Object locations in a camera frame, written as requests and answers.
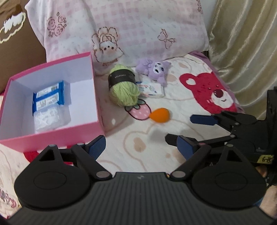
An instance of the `pink box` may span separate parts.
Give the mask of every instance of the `pink box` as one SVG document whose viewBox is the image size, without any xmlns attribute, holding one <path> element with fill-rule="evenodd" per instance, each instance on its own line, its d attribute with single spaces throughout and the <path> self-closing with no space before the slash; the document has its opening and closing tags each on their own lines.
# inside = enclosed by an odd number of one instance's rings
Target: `pink box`
<svg viewBox="0 0 277 225">
<path fill-rule="evenodd" d="M 60 81 L 70 84 L 71 121 L 56 130 L 35 134 L 32 96 Z M 19 152 L 87 143 L 104 135 L 96 97 L 91 54 L 83 53 L 45 63 L 9 79 L 0 110 L 0 143 Z"/>
</svg>

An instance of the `curtain fold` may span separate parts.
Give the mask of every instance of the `curtain fold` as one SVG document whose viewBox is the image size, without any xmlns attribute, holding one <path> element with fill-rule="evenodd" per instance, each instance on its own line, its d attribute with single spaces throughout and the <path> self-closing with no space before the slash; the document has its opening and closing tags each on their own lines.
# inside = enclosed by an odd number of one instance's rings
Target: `curtain fold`
<svg viewBox="0 0 277 225">
<path fill-rule="evenodd" d="M 277 0 L 219 0 L 209 56 L 247 114 L 265 118 L 277 85 Z"/>
</svg>

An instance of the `black yarn label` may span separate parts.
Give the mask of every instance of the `black yarn label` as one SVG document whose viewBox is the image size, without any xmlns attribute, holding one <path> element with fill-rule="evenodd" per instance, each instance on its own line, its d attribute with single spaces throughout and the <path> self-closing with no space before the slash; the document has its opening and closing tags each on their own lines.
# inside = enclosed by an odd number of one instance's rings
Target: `black yarn label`
<svg viewBox="0 0 277 225">
<path fill-rule="evenodd" d="M 134 73 L 132 71 L 126 70 L 126 69 L 117 70 L 117 71 L 111 73 L 108 77 L 109 90 L 115 84 L 118 84 L 123 81 L 129 81 L 129 82 L 136 84 Z"/>
</svg>

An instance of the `purple plush toy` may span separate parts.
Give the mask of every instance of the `purple plush toy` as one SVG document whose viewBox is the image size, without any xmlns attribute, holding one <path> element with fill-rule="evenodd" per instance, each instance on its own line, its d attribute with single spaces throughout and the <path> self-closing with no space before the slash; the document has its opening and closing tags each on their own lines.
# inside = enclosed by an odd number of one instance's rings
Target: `purple plush toy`
<svg viewBox="0 0 277 225">
<path fill-rule="evenodd" d="M 151 80 L 156 80 L 162 86 L 166 85 L 165 76 L 168 73 L 170 62 L 153 62 L 149 59 L 140 59 L 136 72 L 148 75 Z"/>
</svg>

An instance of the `orange egg-shaped object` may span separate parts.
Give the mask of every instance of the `orange egg-shaped object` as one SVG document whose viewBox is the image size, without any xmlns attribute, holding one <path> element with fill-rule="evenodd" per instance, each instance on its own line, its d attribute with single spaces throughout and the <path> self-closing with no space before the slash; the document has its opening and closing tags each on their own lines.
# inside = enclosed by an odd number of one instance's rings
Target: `orange egg-shaped object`
<svg viewBox="0 0 277 225">
<path fill-rule="evenodd" d="M 156 109 L 149 115 L 149 118 L 157 123 L 166 123 L 170 119 L 169 110 L 166 108 Z"/>
</svg>

